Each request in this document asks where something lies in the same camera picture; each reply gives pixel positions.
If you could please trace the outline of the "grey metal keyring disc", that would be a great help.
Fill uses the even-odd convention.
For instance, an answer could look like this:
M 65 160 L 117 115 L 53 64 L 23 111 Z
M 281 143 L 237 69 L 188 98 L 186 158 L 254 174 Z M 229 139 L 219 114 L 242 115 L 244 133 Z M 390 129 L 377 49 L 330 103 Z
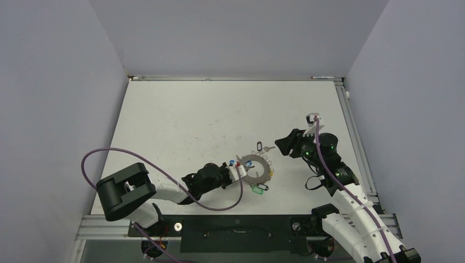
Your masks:
M 269 173 L 273 171 L 271 160 L 265 155 L 250 154 L 242 156 L 238 161 L 247 171 L 247 176 L 243 179 L 251 185 L 264 184 L 271 179 Z M 252 161 L 253 167 L 247 168 L 246 162 Z

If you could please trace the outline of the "green key tag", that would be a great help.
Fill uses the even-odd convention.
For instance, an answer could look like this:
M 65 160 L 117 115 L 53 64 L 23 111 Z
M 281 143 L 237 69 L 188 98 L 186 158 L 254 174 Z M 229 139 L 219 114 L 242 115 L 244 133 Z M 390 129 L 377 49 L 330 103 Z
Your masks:
M 264 193 L 264 190 L 261 189 L 261 188 L 259 188 L 259 187 L 257 187 L 257 186 L 253 186 L 253 187 L 252 187 L 252 191 L 253 191 L 254 193 L 256 193 L 256 194 L 259 194 L 259 195 L 262 195 L 262 194 Z

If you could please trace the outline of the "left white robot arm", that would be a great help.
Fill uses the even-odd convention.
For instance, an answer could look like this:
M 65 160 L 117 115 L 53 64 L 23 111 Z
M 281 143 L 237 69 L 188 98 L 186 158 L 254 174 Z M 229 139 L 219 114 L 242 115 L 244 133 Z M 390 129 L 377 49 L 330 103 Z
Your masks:
M 221 166 L 208 163 L 196 173 L 169 185 L 151 182 L 145 165 L 135 163 L 101 179 L 96 188 L 107 221 L 129 219 L 155 236 L 163 230 L 163 220 L 160 209 L 150 203 L 150 199 L 188 205 L 210 191 L 237 182 L 242 171 L 226 163 Z

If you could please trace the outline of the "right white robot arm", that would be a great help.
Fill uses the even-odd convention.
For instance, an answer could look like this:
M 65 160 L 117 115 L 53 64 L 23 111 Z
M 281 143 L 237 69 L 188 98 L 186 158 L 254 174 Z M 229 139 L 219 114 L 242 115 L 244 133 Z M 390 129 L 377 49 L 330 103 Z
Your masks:
M 421 262 L 419 252 L 407 248 L 376 213 L 354 172 L 337 152 L 331 133 L 305 135 L 293 129 L 275 145 L 284 156 L 301 158 L 315 168 L 321 185 L 338 203 L 312 209 L 311 230 L 334 238 L 356 262 Z

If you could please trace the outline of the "black key tag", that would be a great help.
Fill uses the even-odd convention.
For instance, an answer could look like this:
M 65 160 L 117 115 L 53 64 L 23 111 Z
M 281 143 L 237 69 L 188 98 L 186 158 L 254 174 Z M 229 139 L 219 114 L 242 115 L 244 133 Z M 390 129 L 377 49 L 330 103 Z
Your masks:
M 269 190 L 269 187 L 267 185 L 264 185 L 264 184 L 258 184 L 257 187 L 263 191 L 268 191 Z

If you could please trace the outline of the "black tagged key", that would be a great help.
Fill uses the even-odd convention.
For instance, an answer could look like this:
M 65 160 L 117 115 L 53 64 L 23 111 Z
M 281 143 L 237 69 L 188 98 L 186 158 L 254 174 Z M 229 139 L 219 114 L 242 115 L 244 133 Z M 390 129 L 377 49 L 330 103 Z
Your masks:
M 265 146 L 261 141 L 257 142 L 257 151 L 258 152 L 269 152 L 270 150 L 276 148 L 275 146 Z

